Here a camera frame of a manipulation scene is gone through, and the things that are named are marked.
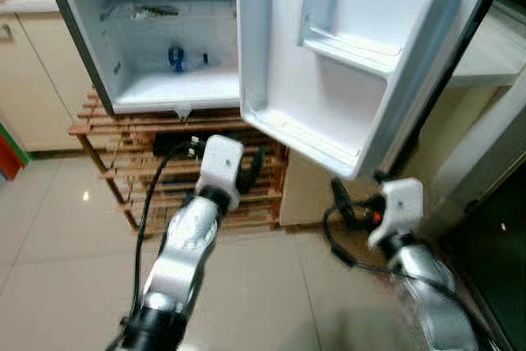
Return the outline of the fridge door white inside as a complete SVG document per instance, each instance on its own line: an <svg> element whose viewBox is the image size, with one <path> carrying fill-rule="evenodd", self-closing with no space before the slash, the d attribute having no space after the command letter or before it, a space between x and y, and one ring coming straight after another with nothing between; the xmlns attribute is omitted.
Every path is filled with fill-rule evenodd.
<svg viewBox="0 0 526 351"><path fill-rule="evenodd" d="M390 171L492 0L461 0L436 56L382 77L300 46L303 0L237 0L242 118L352 181Z"/></svg>

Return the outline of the grey small fridge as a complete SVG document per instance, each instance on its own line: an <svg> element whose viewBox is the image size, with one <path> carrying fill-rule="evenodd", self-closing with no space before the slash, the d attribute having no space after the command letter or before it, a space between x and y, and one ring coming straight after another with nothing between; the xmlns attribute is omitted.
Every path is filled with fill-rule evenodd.
<svg viewBox="0 0 526 351"><path fill-rule="evenodd" d="M56 1L95 93L110 113L185 114L238 106L238 16L236 20L99 21L99 13L110 2L126 0ZM233 2L237 10L236 0L222 1ZM172 45L187 51L187 72L170 69ZM204 52L210 65L201 62Z"/></svg>

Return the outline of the small black box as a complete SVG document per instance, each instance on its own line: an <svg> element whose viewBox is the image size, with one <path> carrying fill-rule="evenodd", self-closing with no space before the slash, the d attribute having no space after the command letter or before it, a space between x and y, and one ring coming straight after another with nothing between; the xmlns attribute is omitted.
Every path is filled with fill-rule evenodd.
<svg viewBox="0 0 526 351"><path fill-rule="evenodd" d="M153 145L151 145L151 150L153 151L153 155L155 157L165 157L168 156L173 150L179 148L181 144L189 143L191 145L181 148L174 158L191 159L191 157L196 157L195 153L191 153L191 151L195 148L195 141L198 140L199 137L194 136L194 134L191 133L158 133L155 134Z"/></svg>

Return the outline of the wooden slatted rack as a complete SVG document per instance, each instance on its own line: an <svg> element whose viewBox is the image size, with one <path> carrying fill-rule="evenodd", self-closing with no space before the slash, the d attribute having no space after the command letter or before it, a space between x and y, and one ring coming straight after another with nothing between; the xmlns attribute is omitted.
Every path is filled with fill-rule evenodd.
<svg viewBox="0 0 526 351"><path fill-rule="evenodd" d="M151 150L155 134L191 133L205 141L221 134L244 144L245 155L253 156L259 145L267 145L265 163L255 186L244 193L237 209L223 219L223 230L279 229L279 208L284 191L288 150L258 129L248 125L237 109L194 110L181 118L173 112L112 115L95 93L87 95L79 122L68 132L93 160L117 203L117 212L138 231L148 186L163 157Z"/></svg>

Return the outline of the white door shelf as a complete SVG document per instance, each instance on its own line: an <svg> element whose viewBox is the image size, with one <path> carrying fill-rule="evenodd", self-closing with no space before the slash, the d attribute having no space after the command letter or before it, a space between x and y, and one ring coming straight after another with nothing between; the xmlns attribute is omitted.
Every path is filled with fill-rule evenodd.
<svg viewBox="0 0 526 351"><path fill-rule="evenodd" d="M461 0L303 0L300 46L373 76L432 59Z"/></svg>

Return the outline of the small blue bottle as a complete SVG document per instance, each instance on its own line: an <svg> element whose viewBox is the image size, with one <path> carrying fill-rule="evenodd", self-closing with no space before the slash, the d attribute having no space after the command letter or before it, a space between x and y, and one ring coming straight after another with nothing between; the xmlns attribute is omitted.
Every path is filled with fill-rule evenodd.
<svg viewBox="0 0 526 351"><path fill-rule="evenodd" d="M174 73L187 72L187 51L181 45L168 48L168 64Z"/></svg>

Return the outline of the white appliance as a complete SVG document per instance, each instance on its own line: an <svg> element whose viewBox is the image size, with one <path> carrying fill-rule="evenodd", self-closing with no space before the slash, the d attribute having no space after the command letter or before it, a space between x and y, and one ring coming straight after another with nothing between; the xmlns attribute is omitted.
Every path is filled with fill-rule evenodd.
<svg viewBox="0 0 526 351"><path fill-rule="evenodd" d="M524 14L496 2L486 13L423 129L431 171L423 229L439 236L481 203L526 151Z"/></svg>

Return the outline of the beige kitchen cabinet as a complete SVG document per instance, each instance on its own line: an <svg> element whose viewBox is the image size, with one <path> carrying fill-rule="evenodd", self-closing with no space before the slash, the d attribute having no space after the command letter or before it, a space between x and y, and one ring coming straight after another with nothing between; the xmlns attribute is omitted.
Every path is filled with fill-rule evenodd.
<svg viewBox="0 0 526 351"><path fill-rule="evenodd" d="M68 129L91 88L59 13L0 14L0 125L22 150L79 150Z"/></svg>

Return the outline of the green and red object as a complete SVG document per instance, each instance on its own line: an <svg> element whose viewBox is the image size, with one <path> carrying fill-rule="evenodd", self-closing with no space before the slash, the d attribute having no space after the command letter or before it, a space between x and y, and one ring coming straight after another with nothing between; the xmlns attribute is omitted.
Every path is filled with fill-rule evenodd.
<svg viewBox="0 0 526 351"><path fill-rule="evenodd" d="M0 175L5 181L12 182L21 170L29 166L31 156L23 151L11 131L0 122Z"/></svg>

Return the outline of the white countertop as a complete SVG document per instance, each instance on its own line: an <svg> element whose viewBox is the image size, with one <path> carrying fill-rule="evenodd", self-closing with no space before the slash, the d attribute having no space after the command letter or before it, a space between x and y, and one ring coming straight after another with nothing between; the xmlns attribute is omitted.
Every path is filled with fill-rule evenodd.
<svg viewBox="0 0 526 351"><path fill-rule="evenodd" d="M60 12L56 0L0 0L0 14Z"/></svg>

